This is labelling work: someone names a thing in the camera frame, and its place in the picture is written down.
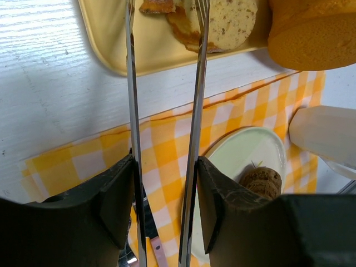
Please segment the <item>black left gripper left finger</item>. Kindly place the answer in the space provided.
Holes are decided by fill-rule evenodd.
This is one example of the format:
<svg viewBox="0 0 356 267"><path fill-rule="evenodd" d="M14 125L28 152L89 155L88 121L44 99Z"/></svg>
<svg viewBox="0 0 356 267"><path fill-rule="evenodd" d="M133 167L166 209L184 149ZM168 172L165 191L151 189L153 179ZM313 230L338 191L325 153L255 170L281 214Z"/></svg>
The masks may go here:
<svg viewBox="0 0 356 267"><path fill-rule="evenodd" d="M1 200L2 266L117 266L134 194L134 160L43 202Z"/></svg>

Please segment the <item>stainless steel tongs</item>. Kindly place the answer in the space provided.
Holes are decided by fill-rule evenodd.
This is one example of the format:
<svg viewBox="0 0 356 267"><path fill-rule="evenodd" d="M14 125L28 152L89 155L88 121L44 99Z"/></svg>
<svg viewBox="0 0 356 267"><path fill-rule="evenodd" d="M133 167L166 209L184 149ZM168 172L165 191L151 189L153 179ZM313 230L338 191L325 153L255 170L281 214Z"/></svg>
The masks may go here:
<svg viewBox="0 0 356 267"><path fill-rule="evenodd" d="M187 160L187 172L184 191L183 218L180 233L179 266L190 266L191 262L192 223L195 207L195 195L198 173L197 158L200 149L202 110L205 91L205 73L207 64L206 54L209 33L210 1L196 1L195 5L201 31L201 37L199 42L199 52L197 59L194 104L192 110L189 154ZM126 1L125 32L127 49L127 88L130 109L131 146L133 157L135 160L133 165L133 180L135 185L137 239L139 249L138 266L146 266L147 250L144 217L144 186L142 181L139 111L137 100L136 62L133 34L134 11L135 1Z"/></svg>

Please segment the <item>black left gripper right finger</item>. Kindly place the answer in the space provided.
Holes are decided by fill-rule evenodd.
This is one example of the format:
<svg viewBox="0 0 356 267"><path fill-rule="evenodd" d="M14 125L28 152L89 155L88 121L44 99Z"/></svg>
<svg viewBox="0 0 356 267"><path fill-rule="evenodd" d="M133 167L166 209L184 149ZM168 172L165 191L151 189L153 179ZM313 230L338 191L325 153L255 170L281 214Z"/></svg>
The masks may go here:
<svg viewBox="0 0 356 267"><path fill-rule="evenodd" d="M197 161L204 250L211 266L354 266L355 196L267 200Z"/></svg>

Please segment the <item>dark brown croissant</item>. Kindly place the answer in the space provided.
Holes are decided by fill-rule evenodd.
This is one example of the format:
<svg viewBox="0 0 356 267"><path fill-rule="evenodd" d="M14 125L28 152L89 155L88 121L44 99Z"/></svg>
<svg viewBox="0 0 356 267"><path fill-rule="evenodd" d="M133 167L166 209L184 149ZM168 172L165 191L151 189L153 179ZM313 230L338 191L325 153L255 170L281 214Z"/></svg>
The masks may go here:
<svg viewBox="0 0 356 267"><path fill-rule="evenodd" d="M256 167L242 176L239 184L268 200L281 195L282 179L278 172L268 167Z"/></svg>

